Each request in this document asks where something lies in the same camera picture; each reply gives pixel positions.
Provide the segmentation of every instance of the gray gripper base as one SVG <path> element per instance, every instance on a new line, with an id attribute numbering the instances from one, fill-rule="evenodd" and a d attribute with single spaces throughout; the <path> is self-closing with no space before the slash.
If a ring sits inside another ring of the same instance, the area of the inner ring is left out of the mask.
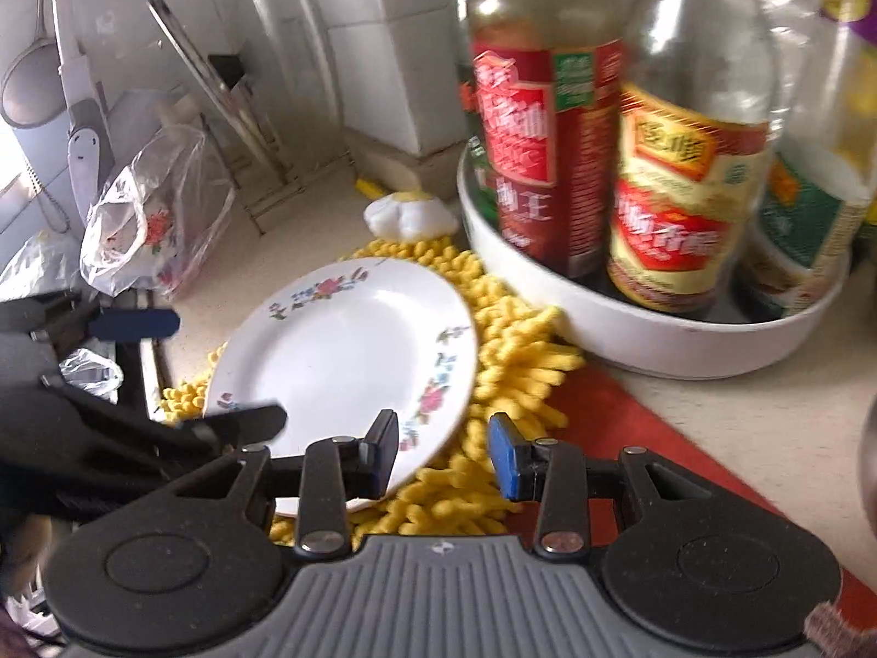
<path id="1" fill-rule="evenodd" d="M 72 646 L 65 658 L 95 658 Z M 203 658 L 684 658 L 577 566 L 516 537 L 381 537 L 299 572 L 275 611 Z M 784 658 L 818 658 L 811 645 Z"/>

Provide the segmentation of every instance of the metal screw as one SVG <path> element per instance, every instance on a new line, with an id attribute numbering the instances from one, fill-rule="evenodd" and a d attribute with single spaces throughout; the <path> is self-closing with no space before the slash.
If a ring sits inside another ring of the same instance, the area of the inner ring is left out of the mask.
<path id="1" fill-rule="evenodd" d="M 344 546 L 344 537 L 336 531 L 321 529 L 304 535 L 301 548 L 314 554 L 329 554 Z"/>
<path id="2" fill-rule="evenodd" d="M 551 553 L 571 554 L 584 546 L 585 540 L 575 531 L 549 531 L 542 538 L 542 547 Z"/>

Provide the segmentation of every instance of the red cutting board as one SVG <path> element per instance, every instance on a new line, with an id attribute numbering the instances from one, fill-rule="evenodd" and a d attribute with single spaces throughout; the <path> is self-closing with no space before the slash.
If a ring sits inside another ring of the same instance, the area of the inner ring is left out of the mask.
<path id="1" fill-rule="evenodd" d="M 595 366 L 570 373 L 551 396 L 551 405 L 569 417 L 569 427 L 555 437 L 580 446 L 590 457 L 615 459 L 623 447 L 645 446 L 777 512 L 764 497 L 639 404 L 621 384 Z M 617 535 L 611 504 L 603 501 L 590 504 L 594 543 L 606 544 Z M 536 512 L 535 506 L 529 506 L 522 514 L 511 516 L 510 529 L 525 536 L 532 534 Z M 851 625 L 859 629 L 877 627 L 877 595 L 847 571 L 839 605 Z"/>

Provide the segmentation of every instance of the floral pattern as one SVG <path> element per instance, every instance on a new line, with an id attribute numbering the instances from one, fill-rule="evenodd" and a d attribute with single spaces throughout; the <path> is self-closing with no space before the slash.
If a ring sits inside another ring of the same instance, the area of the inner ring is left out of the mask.
<path id="1" fill-rule="evenodd" d="M 469 326 L 454 326 L 445 329 L 438 334 L 436 344 L 447 346 L 449 342 L 460 338 L 470 329 Z M 399 429 L 399 452 L 411 450 L 420 444 L 418 429 L 420 426 L 428 424 L 431 415 L 444 404 L 445 395 L 451 387 L 451 376 L 456 363 L 457 357 L 453 353 L 439 351 L 436 354 L 435 366 L 424 392 L 420 395 L 418 408 L 410 418 L 402 422 L 402 427 Z"/>
<path id="2" fill-rule="evenodd" d="M 144 240 L 143 244 L 152 247 L 152 254 L 161 252 L 161 243 L 168 236 L 170 228 L 169 210 L 162 209 L 146 217 L 146 240 Z"/>
<path id="3" fill-rule="evenodd" d="M 269 306 L 269 315 L 282 321 L 293 311 L 301 309 L 306 304 L 317 302 L 321 299 L 332 299 L 335 294 L 352 290 L 356 285 L 367 279 L 368 272 L 363 268 L 357 268 L 350 276 L 342 274 L 341 277 L 320 281 L 306 290 L 295 292 L 291 296 L 291 300 L 286 304 L 274 302 Z"/>
<path id="4" fill-rule="evenodd" d="M 447 342 L 450 341 L 452 338 L 460 338 L 467 331 L 469 331 L 468 326 L 452 326 L 449 329 L 445 329 L 440 334 L 438 334 L 438 338 L 436 338 L 436 343 L 447 345 Z"/>
<path id="5" fill-rule="evenodd" d="M 231 393 L 223 393 L 217 401 L 217 406 L 223 409 L 223 411 L 240 411 L 240 406 L 231 398 Z"/>

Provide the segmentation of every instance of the yellow chenille mat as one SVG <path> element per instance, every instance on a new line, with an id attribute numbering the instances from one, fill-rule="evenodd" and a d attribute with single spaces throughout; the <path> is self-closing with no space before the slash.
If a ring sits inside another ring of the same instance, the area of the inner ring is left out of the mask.
<path id="1" fill-rule="evenodd" d="M 484 274 L 476 254 L 460 252 L 447 237 L 410 245 L 374 240 L 351 257 L 410 259 L 441 274 L 469 305 L 481 343 L 475 390 L 457 437 L 394 496 L 351 515 L 354 546 L 366 534 L 504 534 L 506 513 L 517 506 L 500 496 L 494 482 L 487 421 L 494 413 L 507 413 L 527 439 L 567 424 L 567 417 L 545 399 L 584 360 L 578 349 L 551 342 L 560 310 L 532 309 L 501 280 Z M 165 390 L 162 408 L 168 423 L 203 412 L 221 353 L 208 356 L 209 370 L 194 382 Z M 275 518 L 271 539 L 290 544 L 293 522 Z"/>

